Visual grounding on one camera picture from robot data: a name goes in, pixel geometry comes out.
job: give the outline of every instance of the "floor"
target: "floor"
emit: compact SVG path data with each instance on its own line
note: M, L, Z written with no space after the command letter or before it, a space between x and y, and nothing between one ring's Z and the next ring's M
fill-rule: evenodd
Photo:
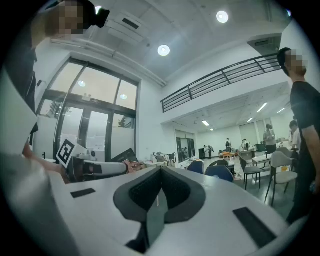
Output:
M206 170L207 167L216 160L218 160L218 158L205 159L204 170ZM241 187L242 189L245 189L244 180L243 180L244 172L241 169L239 157L236 157L234 159L234 163L235 163L234 170L235 170L235 173L237 174L237 177L239 178L238 180L234 181L234 184L236 186ZM265 197L267 194L269 180L270 180L270 167L268 167L268 165L269 164L267 163L265 171L261 173L261 188L259 189L259 181L256 183L255 178L252 179L251 175L248 179L247 188L246 188L247 192L249 192L251 195L253 195L258 200L260 200L262 204L266 203L267 205L271 203L272 195L273 195L273 185L271 185L267 200L265 202ZM295 181L290 182L286 193L284 193L285 186L286 185L279 185L279 184L276 185L274 202L273 202L274 210L280 216L282 216L283 219L287 218L294 204L293 198L295 194L296 184L295 184ZM163 230L164 217L166 212L168 211L167 199L162 190L160 191L158 197L159 197L159 205L156 200L147 214L147 230L149 235L149 242L151 245Z

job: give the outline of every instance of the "ceiling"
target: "ceiling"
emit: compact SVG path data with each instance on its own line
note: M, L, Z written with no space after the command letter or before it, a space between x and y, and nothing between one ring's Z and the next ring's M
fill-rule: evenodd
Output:
M290 109L290 86L287 82L255 90L248 94L233 97L228 100L201 109L195 113L178 118L174 123L188 127L195 132L207 132L214 130L248 124L270 118L277 115L283 108ZM210 126L205 126L202 121L206 120Z
M164 81L213 49L281 33L290 22L285 10L266 0L91 1L109 9L110 15L104 28L91 27L83 38L124 55ZM228 13L227 23L216 19L221 10ZM110 26L123 12L145 25L143 38L136 45L110 34ZM170 47L168 56L158 54L161 45Z

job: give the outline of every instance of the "white chair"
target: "white chair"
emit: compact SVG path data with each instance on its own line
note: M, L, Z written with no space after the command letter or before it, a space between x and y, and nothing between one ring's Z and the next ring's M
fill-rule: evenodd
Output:
M284 193L286 193L289 182L295 180L298 177L298 174L293 171L284 171L277 173L277 168L282 166L291 166L293 161L295 159L287 157L284 153L281 151L276 151L271 156L271 171L270 171L270 181L269 181L269 187L265 195L264 202L266 202L269 189L271 186L271 182L273 180L273 195L272 195L272 201L271 206L274 205L274 199L275 199L275 192L276 192L276 184L286 184Z

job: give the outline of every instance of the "blue chair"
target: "blue chair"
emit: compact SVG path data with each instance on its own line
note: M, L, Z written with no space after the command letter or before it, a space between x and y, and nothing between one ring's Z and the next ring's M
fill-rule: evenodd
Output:
M194 173L204 174L204 167L205 167L204 162L193 161L187 169L191 172L194 172Z
M234 182L234 176L224 165L209 166L205 171L205 175L211 177L218 176L221 180Z

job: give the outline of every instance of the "black t-shirt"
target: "black t-shirt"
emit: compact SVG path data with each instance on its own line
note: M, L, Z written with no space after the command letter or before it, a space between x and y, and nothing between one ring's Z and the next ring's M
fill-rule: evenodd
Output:
M299 175L309 177L312 181L316 176L316 168L302 130L314 126L318 134L320 133L320 93L309 83L297 81L292 86L290 103L301 135Z
M37 82L34 72L36 59L36 50L32 49L31 27L26 26L8 52L4 66L13 85L34 113L36 113L35 90ZM38 131L37 124L31 133L36 131Z

